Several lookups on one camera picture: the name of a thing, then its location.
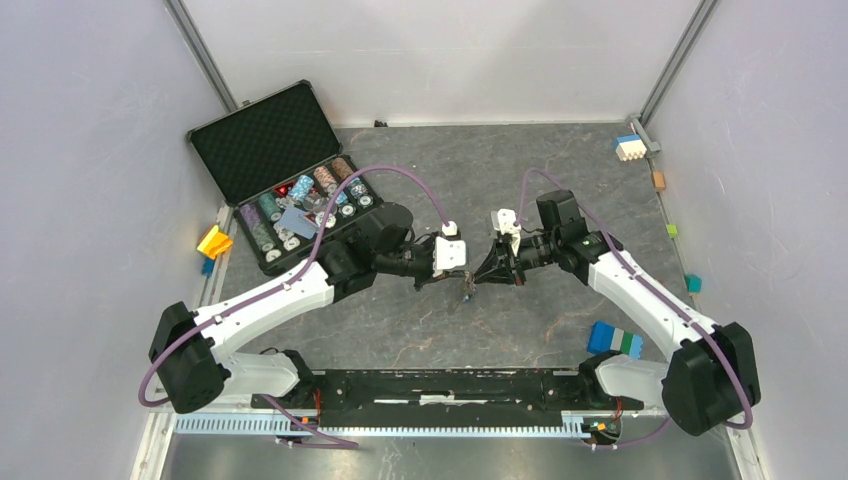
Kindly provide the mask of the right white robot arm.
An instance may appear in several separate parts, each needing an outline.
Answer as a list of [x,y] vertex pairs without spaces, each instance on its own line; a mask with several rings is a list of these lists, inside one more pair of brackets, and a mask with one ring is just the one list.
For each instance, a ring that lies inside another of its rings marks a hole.
[[537,198],[540,230],[526,233],[511,209],[491,214],[494,240],[474,272],[478,284],[521,286],[528,271],[555,265],[616,305],[653,341],[661,362],[608,348],[585,361],[580,400],[602,408],[615,397],[657,407],[699,436],[725,425],[747,429],[761,399],[753,340],[740,324],[722,325],[652,278],[609,233],[590,230],[574,194]]

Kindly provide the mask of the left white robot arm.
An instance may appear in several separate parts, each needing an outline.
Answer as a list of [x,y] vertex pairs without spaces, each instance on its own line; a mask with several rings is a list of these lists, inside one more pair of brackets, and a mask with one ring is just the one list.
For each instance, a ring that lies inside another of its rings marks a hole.
[[462,276],[468,249],[455,223],[421,241],[411,212],[384,203],[320,241],[317,256],[243,294],[189,309],[166,307],[149,349],[138,397],[148,407],[192,413],[222,396],[269,394],[306,405],[314,381],[293,353],[244,354],[241,347],[284,322],[370,288],[380,274],[411,278],[415,289]]

